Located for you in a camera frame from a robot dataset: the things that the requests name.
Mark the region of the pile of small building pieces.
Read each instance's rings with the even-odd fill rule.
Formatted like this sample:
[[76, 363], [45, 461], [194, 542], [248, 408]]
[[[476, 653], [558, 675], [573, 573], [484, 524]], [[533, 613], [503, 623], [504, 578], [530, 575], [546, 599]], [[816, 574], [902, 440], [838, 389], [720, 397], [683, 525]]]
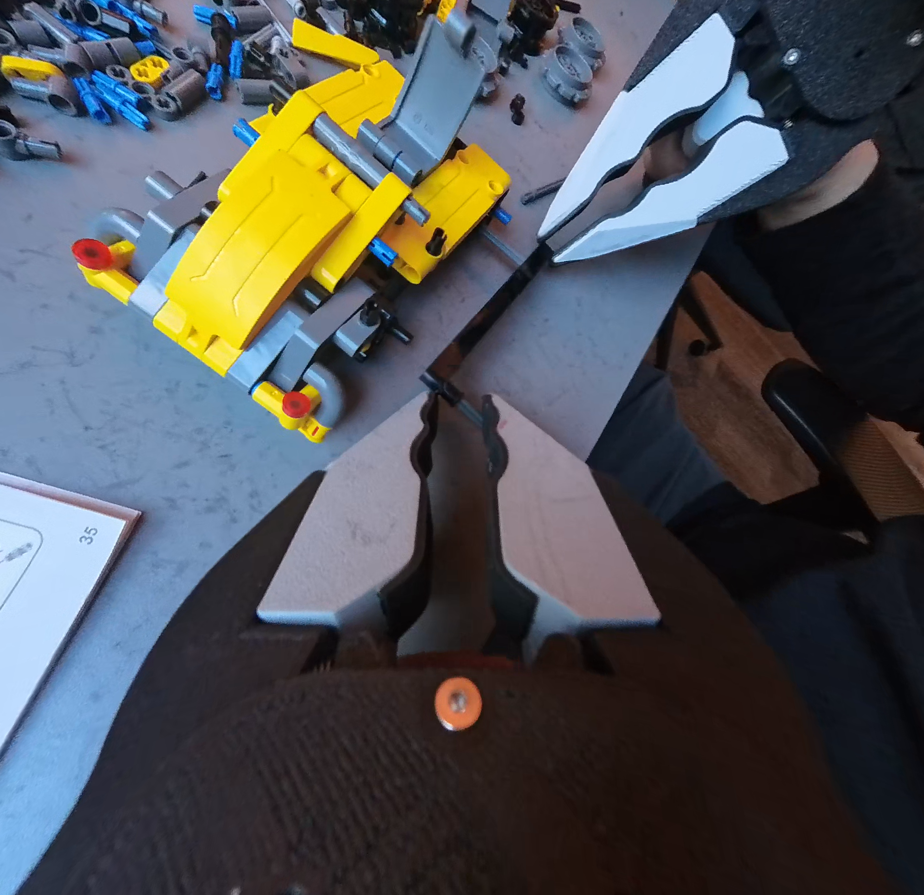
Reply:
[[147, 132], [185, 119], [207, 102], [273, 113], [307, 88], [348, 134], [384, 121], [403, 77], [387, 60], [351, 69], [300, 51], [292, 22], [328, 32], [335, 0], [206, 0], [191, 6], [204, 42], [172, 40], [153, 0], [2, 0], [2, 91], [63, 115]]

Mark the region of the black office chair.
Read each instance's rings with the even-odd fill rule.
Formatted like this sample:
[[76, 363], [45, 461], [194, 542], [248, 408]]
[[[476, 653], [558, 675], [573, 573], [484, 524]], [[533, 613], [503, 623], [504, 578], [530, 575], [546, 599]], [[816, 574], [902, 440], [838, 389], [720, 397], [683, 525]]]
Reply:
[[884, 517], [860, 475], [878, 484], [898, 455], [791, 334], [764, 328], [695, 272], [653, 360], [674, 383], [682, 418], [745, 494], [864, 542], [875, 533]]

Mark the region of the grey desk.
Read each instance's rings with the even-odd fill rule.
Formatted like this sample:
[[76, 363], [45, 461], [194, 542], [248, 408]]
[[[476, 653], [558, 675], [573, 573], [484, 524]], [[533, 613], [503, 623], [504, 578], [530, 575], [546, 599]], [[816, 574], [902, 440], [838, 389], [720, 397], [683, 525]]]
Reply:
[[[568, 173], [674, 0], [575, 0], [603, 34], [591, 99], [554, 101], [531, 61], [463, 135], [511, 174], [509, 225], [491, 230], [525, 257], [548, 200], [522, 193]], [[525, 96], [516, 127], [509, 103]], [[108, 207], [144, 214], [145, 176], [188, 183], [245, 150], [237, 95], [145, 133], [37, 102], [10, 102], [27, 133], [66, 162], [2, 161], [2, 471], [143, 513], [102, 592], [2, 757], [2, 863], [31, 865], [79, 797], [116, 712], [158, 635], [206, 572], [311, 471], [422, 389], [420, 375], [513, 271], [476, 233], [402, 295], [411, 345], [383, 342], [343, 367], [348, 415], [321, 445], [283, 430], [246, 393], [91, 288], [70, 253]], [[548, 268], [456, 376], [474, 401], [499, 393], [585, 458], [612, 415], [708, 233], [698, 229], [584, 264]]]

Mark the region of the yellow toy vehicle model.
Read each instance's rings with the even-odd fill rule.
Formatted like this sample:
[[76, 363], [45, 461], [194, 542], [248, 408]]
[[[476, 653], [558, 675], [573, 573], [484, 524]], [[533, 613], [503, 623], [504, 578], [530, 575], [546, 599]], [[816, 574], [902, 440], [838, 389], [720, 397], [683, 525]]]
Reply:
[[236, 124], [230, 170], [146, 180], [144, 217], [102, 212], [71, 254], [86, 282], [230, 380], [284, 429], [322, 443], [344, 411], [324, 363], [404, 344], [396, 292], [420, 284], [487, 219], [509, 221], [509, 174], [458, 133], [497, 61], [475, 5], [423, 28], [403, 75], [369, 62]]

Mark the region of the yellow curved panel piece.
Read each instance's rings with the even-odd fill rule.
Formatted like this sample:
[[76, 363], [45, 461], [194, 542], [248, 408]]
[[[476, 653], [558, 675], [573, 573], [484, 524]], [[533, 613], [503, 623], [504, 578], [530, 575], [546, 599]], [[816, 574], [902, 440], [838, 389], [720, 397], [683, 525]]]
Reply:
[[376, 50], [299, 18], [292, 22], [291, 40], [300, 51], [351, 69], [359, 70], [380, 60]]

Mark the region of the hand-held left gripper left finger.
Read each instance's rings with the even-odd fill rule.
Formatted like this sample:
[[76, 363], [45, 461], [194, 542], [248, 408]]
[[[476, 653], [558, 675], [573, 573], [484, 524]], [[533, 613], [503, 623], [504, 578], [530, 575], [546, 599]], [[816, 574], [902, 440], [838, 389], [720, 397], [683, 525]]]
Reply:
[[342, 453], [258, 605], [265, 624], [399, 639], [430, 597], [428, 475], [438, 420], [421, 393]]

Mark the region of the white instruction booklet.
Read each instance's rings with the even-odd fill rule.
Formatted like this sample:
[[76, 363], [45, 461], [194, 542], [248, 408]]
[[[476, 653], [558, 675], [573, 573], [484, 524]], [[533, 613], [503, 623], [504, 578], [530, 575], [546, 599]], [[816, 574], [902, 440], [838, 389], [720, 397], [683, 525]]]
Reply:
[[141, 517], [1, 473], [2, 751]]

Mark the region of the long black holed beam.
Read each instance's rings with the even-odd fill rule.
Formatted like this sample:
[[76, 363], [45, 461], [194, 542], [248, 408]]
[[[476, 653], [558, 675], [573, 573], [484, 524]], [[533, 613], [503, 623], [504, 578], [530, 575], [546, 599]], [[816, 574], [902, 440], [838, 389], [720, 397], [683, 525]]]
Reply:
[[482, 424], [480, 409], [468, 402], [453, 378], [475, 347], [513, 306], [551, 258], [552, 250], [548, 243], [539, 243], [420, 376], [431, 393], [467, 416], [477, 426]]

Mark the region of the person's right hand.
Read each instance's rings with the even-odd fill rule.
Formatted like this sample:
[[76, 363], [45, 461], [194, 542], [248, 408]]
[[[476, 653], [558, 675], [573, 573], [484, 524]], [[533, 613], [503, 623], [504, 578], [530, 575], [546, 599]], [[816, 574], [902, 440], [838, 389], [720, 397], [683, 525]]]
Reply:
[[756, 213], [762, 231], [778, 231], [812, 219], [856, 194], [874, 173], [880, 152], [873, 139], [850, 150], [827, 173], [786, 198]]

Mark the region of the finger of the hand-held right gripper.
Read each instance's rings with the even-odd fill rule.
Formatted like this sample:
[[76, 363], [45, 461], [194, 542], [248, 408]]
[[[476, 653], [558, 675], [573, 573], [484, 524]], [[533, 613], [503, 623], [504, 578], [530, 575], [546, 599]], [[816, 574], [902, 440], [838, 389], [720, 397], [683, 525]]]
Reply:
[[788, 162], [780, 129], [745, 118], [711, 140], [691, 170], [653, 183], [624, 212], [601, 219], [552, 257], [567, 264], [690, 230], [706, 215]]
[[[731, 100], [720, 99], [731, 82], [745, 81], [742, 73], [732, 74], [734, 46], [733, 32], [722, 15], [714, 13], [641, 81], [623, 90], [552, 200], [538, 240], [547, 240], [571, 222], [611, 177], [631, 169], [663, 127], [714, 104], [733, 111], [756, 108], [756, 102], [747, 100], [739, 88], [733, 90]], [[760, 116], [739, 115], [702, 146], [704, 153], [720, 132], [745, 118], [764, 123]]]

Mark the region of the black wheel rim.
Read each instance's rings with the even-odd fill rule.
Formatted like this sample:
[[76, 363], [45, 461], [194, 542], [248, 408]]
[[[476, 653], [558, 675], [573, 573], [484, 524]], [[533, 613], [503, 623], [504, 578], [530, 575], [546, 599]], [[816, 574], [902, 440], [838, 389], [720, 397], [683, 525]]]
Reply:
[[364, 0], [364, 29], [379, 41], [416, 40], [426, 0]]

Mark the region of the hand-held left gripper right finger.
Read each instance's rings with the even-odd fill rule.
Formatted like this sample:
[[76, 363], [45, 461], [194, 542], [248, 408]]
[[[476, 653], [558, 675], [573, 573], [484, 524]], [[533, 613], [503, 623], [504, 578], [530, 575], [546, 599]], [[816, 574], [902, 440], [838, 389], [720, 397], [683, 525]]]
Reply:
[[496, 630], [520, 658], [554, 635], [658, 626], [662, 614], [586, 463], [498, 395], [482, 400]]

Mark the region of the black toy tyre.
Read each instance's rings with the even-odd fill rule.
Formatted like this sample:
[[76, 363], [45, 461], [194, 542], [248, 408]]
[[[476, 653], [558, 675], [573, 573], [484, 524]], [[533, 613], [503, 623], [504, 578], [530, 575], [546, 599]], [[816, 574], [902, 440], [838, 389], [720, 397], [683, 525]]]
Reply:
[[558, 16], [555, 0], [512, 0], [506, 19], [522, 38], [539, 40], [554, 27]]

